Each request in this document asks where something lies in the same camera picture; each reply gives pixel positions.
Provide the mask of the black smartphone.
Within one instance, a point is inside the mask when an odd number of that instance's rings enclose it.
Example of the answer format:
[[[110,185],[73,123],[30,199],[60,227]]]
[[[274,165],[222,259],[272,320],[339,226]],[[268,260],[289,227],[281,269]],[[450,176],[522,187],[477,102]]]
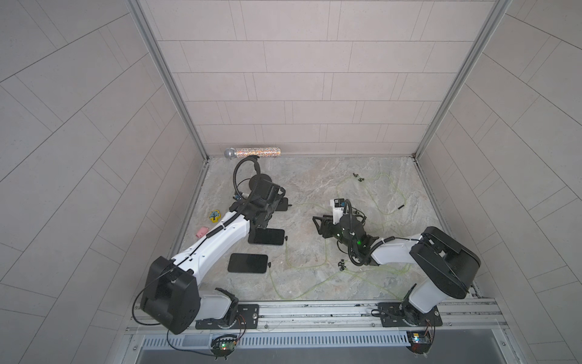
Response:
[[[275,211],[276,212],[286,212],[291,205],[289,204],[289,200],[287,197],[283,197],[280,202],[278,203]]]

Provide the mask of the blue-edged smartphone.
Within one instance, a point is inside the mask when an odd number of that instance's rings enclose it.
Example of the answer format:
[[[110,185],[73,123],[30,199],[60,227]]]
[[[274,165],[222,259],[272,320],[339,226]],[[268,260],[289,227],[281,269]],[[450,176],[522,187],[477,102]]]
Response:
[[[268,256],[265,254],[233,253],[227,266],[229,273],[264,274],[268,269]]]
[[[248,242],[255,245],[282,246],[285,241],[285,230],[274,228],[258,228],[249,233]]]

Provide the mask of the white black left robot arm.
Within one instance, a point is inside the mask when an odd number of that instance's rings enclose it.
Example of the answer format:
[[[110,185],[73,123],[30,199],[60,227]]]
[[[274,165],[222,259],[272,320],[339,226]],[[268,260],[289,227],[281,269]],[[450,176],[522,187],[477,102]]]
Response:
[[[221,288],[202,293],[199,286],[212,266],[243,238],[250,244],[283,242],[283,230],[269,229],[268,223],[285,194],[283,187],[260,175],[250,195],[236,201],[210,232],[173,258],[161,256],[150,265],[140,309],[175,335],[199,321],[232,326],[239,314],[238,298]]]

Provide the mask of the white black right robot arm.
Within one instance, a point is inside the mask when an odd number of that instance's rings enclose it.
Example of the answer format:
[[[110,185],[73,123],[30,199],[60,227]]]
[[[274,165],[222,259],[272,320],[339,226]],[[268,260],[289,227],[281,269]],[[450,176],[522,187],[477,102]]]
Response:
[[[421,268],[427,278],[413,285],[397,308],[379,309],[382,316],[410,326],[429,322],[429,314],[447,298],[465,299],[481,266],[474,252],[438,227],[429,226],[410,238],[379,238],[365,232],[361,215],[323,215],[312,221],[319,235],[346,248],[353,265],[415,263]]]

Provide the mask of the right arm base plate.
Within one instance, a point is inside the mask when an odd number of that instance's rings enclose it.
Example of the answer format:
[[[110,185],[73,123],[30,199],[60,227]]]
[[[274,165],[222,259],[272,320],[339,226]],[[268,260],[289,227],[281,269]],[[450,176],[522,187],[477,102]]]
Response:
[[[437,307],[422,313],[409,303],[379,303],[374,313],[384,328],[392,327],[440,327],[443,320]]]

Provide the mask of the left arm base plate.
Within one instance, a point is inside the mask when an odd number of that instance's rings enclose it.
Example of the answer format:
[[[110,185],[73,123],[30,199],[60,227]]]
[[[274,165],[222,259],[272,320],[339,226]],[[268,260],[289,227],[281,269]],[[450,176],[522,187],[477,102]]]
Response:
[[[259,321],[258,304],[239,304],[235,311],[229,312],[224,319],[196,321],[197,330],[238,330],[256,329]]]

